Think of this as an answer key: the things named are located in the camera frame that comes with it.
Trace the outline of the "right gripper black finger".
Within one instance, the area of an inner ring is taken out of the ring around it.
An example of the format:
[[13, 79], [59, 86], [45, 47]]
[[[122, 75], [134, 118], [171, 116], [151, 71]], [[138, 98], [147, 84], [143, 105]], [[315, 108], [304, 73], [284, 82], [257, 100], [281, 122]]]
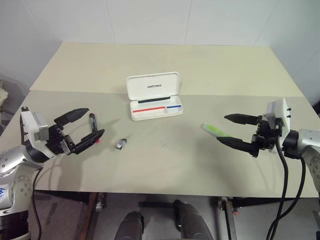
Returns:
[[257, 157], [259, 155], [259, 148], [249, 142], [244, 142], [241, 139], [229, 137], [229, 136], [219, 136], [216, 138], [220, 143], [242, 152], [249, 153], [252, 157]]
[[258, 117], [247, 115], [247, 114], [240, 114], [240, 113], [233, 113], [224, 116], [225, 119], [241, 125], [257, 125], [258, 124]]

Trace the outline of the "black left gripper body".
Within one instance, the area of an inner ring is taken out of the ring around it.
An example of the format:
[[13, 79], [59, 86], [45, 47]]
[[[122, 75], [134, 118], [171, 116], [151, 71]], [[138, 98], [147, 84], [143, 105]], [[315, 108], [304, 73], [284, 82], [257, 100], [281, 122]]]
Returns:
[[63, 125], [59, 123], [48, 129], [49, 139], [46, 141], [46, 146], [55, 155], [70, 155], [75, 152], [75, 144], [72, 138], [65, 134], [63, 130]]

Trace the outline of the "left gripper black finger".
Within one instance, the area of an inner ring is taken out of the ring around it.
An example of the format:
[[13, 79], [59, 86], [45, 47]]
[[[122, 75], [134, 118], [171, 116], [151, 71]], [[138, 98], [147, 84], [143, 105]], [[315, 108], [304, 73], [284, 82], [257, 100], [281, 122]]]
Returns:
[[91, 132], [87, 136], [83, 137], [79, 143], [72, 147], [72, 154], [80, 154], [89, 147], [93, 146], [104, 134], [105, 130], [101, 129], [98, 131]]
[[77, 108], [57, 117], [56, 119], [54, 119], [54, 122], [57, 125], [66, 125], [69, 123], [73, 123], [82, 118], [88, 111], [88, 108]]

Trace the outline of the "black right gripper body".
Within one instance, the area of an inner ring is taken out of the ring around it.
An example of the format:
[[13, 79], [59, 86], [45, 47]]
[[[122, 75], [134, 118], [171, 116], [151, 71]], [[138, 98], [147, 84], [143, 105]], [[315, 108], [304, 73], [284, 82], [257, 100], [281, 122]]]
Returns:
[[251, 143], [260, 150], [271, 150], [282, 136], [283, 122], [280, 118], [271, 118], [270, 122], [262, 115], [257, 117], [257, 130], [252, 135]]

